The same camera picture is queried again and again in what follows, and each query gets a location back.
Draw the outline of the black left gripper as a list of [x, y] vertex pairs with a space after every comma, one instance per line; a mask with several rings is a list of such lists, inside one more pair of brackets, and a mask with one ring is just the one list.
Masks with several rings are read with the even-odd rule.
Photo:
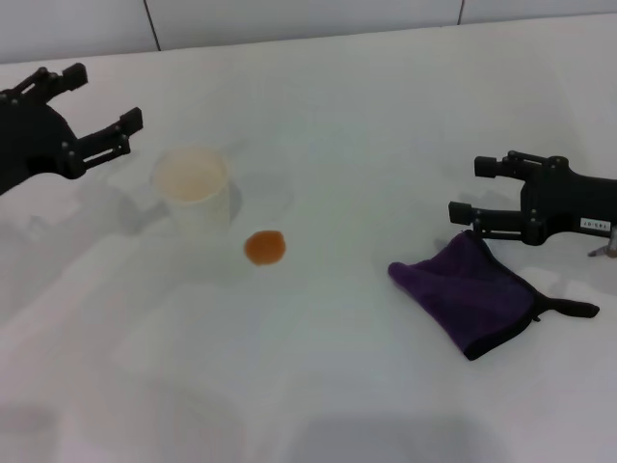
[[130, 137], [144, 127], [135, 107], [111, 125], [77, 139], [48, 102], [88, 83], [86, 67], [39, 68], [1, 93], [1, 192], [41, 174], [77, 179], [87, 170], [131, 152]]

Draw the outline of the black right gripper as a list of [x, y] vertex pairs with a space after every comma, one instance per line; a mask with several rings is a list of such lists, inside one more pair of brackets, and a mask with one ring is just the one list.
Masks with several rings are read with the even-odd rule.
[[448, 204], [450, 222], [471, 227], [480, 238], [540, 246], [561, 232], [608, 237], [616, 225], [616, 181], [577, 174], [565, 157], [515, 150], [501, 159], [477, 156], [474, 174], [524, 180], [519, 211]]

